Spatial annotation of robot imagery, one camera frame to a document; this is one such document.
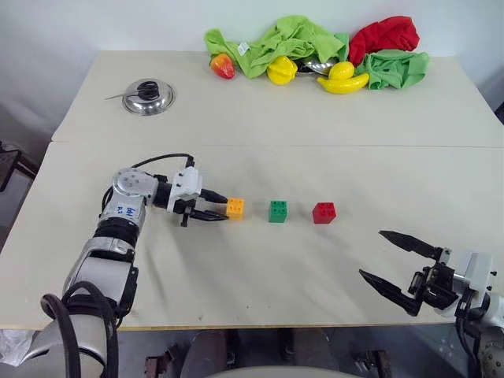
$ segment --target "red cloth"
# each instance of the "red cloth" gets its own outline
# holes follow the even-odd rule
[[[361,64],[365,54],[383,49],[411,51],[420,37],[411,17],[395,16],[374,22],[362,28],[350,41],[349,60],[355,67]]]

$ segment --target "green block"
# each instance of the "green block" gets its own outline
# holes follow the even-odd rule
[[[283,223],[287,219],[287,202],[271,201],[269,204],[269,223]]]

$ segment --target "lego brick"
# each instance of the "lego brick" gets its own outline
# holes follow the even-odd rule
[[[242,198],[228,198],[228,206],[226,207],[226,215],[229,219],[240,221],[243,219],[245,212],[245,200]]]
[[[271,201],[269,203],[269,223],[283,223],[287,219],[287,202]]]
[[[338,216],[332,202],[318,202],[313,208],[312,214],[314,224],[328,224]]]

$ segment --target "white wall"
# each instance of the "white wall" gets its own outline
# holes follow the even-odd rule
[[[99,50],[205,50],[202,37],[253,40],[304,14],[334,32],[413,18],[420,50],[455,55],[492,108],[504,101],[502,0],[1,0],[0,139],[40,159]]]

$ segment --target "table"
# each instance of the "table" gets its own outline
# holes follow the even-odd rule
[[[451,247],[454,261],[467,248],[504,266],[502,148],[51,143],[0,254],[0,328],[48,323],[39,298],[61,293],[112,175],[167,152],[191,152],[204,187],[245,198],[246,217],[180,228],[180,218],[151,209],[125,329],[452,321],[427,306],[410,317],[359,276],[362,268],[406,289],[432,263],[380,229]],[[182,164],[146,170],[171,176]],[[287,223],[268,223],[273,199],[288,201]],[[315,225],[310,211],[323,201],[334,201],[339,217]],[[500,276],[493,284],[504,289]]]
[[[173,106],[153,117],[122,108],[140,79],[171,84]],[[314,77],[285,87],[265,76],[223,80],[207,53],[102,51],[56,142],[192,143],[194,146],[504,146],[502,125],[452,57],[433,57],[425,79],[404,91],[325,92]]]

